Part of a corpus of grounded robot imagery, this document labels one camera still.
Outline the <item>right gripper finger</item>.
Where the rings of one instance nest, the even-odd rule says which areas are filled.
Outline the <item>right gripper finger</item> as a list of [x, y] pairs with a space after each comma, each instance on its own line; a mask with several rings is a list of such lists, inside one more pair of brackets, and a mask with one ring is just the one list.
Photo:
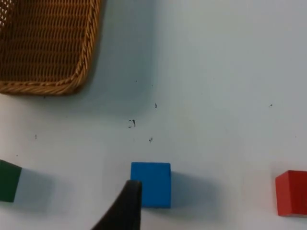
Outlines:
[[141, 227], [142, 183], [127, 180], [94, 230], [139, 230]]

